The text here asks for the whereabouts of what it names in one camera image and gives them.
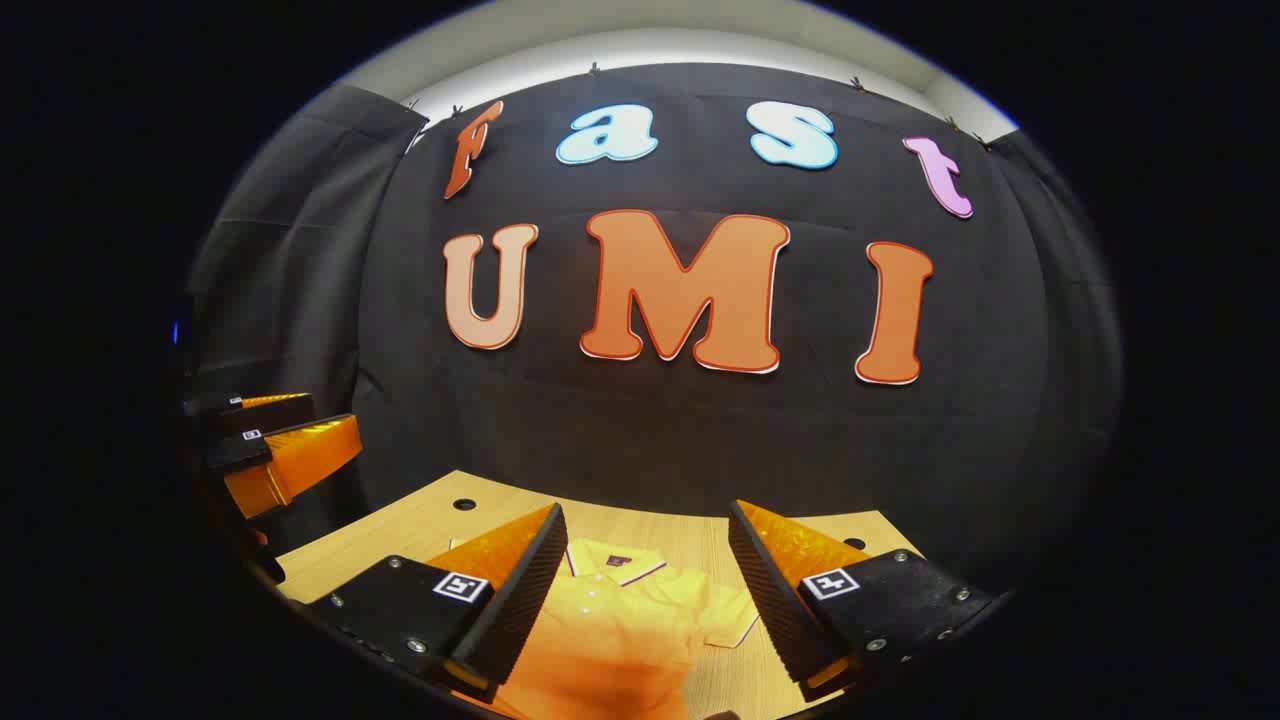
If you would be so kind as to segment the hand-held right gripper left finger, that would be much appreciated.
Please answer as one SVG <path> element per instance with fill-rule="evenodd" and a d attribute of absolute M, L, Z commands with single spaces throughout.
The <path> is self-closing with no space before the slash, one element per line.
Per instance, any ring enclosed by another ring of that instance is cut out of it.
<path fill-rule="evenodd" d="M 388 555 L 300 611 L 375 664 L 490 703 L 567 546 L 563 509 L 548 503 L 428 561 Z"/>

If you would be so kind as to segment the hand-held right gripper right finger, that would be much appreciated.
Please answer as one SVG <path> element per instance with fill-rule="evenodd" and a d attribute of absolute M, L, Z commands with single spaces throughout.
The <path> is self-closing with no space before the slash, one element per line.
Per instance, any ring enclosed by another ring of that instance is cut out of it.
<path fill-rule="evenodd" d="M 996 612 L 993 594 L 911 550 L 872 555 L 742 500 L 728 542 L 808 702 L 897 685 Z"/>

